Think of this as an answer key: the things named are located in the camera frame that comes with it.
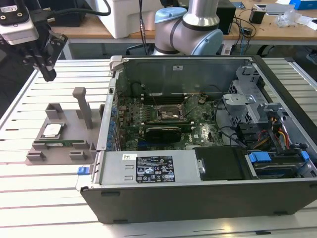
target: green circuit board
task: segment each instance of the green circuit board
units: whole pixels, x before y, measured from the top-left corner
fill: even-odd
[[[140,99],[122,98],[119,105],[122,149],[184,150],[197,146],[222,146],[223,141],[212,119],[212,101],[202,102],[195,95],[184,104],[147,105]],[[182,130],[179,142],[149,143],[145,131],[153,127],[177,127]]]

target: power supply label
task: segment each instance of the power supply label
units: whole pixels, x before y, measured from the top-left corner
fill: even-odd
[[[137,157],[136,181],[175,182],[172,156]]]

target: white box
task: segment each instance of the white box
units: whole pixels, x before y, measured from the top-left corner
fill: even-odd
[[[308,27],[312,28],[313,30],[317,30],[317,18],[313,19],[307,24]]]
[[[86,0],[95,11],[107,12],[104,0]],[[101,22],[114,38],[127,37],[131,33],[140,31],[139,1],[138,0],[107,0],[111,7],[109,16],[99,16]],[[155,30],[155,13],[163,8],[159,0],[144,0],[142,17],[145,29]]]

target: gray floor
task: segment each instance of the gray floor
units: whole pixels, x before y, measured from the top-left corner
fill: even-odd
[[[106,44],[103,55],[101,44],[72,44],[71,50],[75,59],[108,59],[113,55],[125,55],[126,48],[135,44]],[[260,46],[251,46],[246,55],[254,55]],[[292,57],[312,78],[317,80],[317,66],[306,59],[308,49],[302,46],[276,46],[267,57]],[[239,55],[239,49],[233,55]],[[144,55],[144,49],[131,51],[131,55]],[[0,116],[14,100],[15,96],[28,79],[33,69],[6,57],[0,62]]]

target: motherboard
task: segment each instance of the motherboard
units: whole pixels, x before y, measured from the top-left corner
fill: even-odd
[[[213,120],[214,101],[190,95],[179,101],[159,98],[120,97],[121,148],[134,150],[185,150],[222,146]]]

